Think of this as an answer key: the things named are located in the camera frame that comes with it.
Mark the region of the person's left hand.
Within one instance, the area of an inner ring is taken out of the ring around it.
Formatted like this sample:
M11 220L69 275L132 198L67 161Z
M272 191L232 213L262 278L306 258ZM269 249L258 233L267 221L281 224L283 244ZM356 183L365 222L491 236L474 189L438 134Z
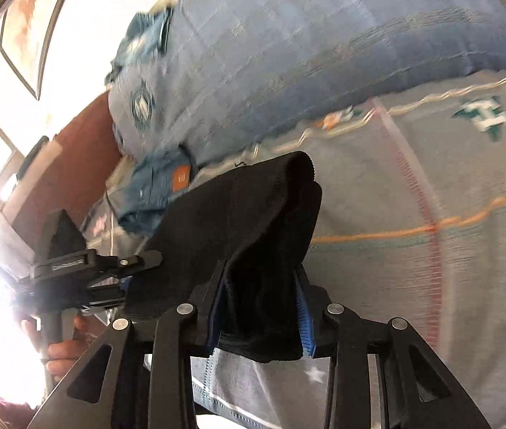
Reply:
M77 314L73 319L73 327L73 339L51 344L46 351L47 359L44 362L44 368L56 384L66 376L69 369L89 347L87 318Z

